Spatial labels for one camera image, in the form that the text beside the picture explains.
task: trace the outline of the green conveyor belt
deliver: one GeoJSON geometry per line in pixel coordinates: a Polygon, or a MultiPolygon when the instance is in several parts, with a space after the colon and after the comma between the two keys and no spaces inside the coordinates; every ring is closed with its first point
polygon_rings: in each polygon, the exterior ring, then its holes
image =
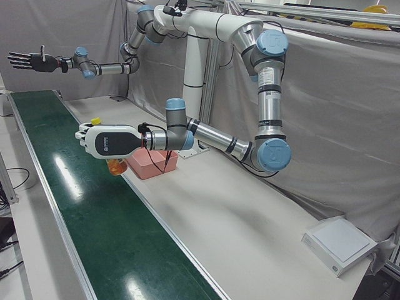
{"type": "Polygon", "coordinates": [[[99,300],[220,299],[125,180],[85,153],[54,92],[12,98],[99,300]]]}

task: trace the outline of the orange bottle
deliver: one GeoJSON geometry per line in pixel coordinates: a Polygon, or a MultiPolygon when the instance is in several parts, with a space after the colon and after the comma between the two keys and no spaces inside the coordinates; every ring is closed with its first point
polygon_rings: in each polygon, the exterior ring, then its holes
{"type": "MultiPolygon", "coordinates": [[[[91,119],[91,123],[93,126],[100,125],[101,119],[99,117],[95,117],[91,119]]],[[[121,175],[128,169],[128,164],[126,163],[125,159],[123,158],[111,158],[106,159],[108,171],[114,176],[121,175]]]]}

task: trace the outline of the yellow hard hat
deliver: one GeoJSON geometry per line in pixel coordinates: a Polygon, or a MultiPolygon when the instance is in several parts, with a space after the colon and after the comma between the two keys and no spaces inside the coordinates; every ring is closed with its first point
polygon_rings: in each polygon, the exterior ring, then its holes
{"type": "MultiPolygon", "coordinates": [[[[378,14],[387,14],[388,7],[385,5],[371,5],[363,10],[365,13],[378,13],[378,14]]],[[[380,29],[380,30],[392,30],[387,25],[382,24],[371,24],[371,23],[362,23],[362,22],[353,22],[351,27],[354,28],[364,28],[364,29],[380,29]]]]}

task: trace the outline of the metal profile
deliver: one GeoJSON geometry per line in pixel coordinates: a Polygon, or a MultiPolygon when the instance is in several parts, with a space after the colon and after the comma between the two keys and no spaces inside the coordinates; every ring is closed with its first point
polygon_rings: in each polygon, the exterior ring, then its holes
{"type": "MultiPolygon", "coordinates": [[[[223,6],[223,0],[194,0],[196,2],[209,5],[223,6]]],[[[292,14],[301,17],[333,19],[338,21],[352,21],[361,23],[383,24],[387,26],[400,26],[400,15],[397,14],[378,14],[375,12],[362,11],[340,11],[337,9],[294,7],[273,4],[261,4],[251,2],[237,2],[243,9],[255,11],[266,11],[270,13],[292,14]]]]}

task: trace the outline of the pink box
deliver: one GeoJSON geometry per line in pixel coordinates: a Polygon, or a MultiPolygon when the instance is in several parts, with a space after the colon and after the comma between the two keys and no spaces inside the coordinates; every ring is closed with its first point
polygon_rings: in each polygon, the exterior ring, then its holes
{"type": "MultiPolygon", "coordinates": [[[[164,169],[167,151],[149,151],[152,160],[161,170],[164,169]]],[[[126,159],[131,169],[139,176],[140,179],[147,179],[157,175],[163,174],[155,165],[151,162],[149,153],[146,148],[141,148],[130,157],[126,159]]],[[[176,169],[176,163],[178,161],[178,154],[172,152],[171,157],[165,168],[165,172],[171,172],[176,169]]]]}

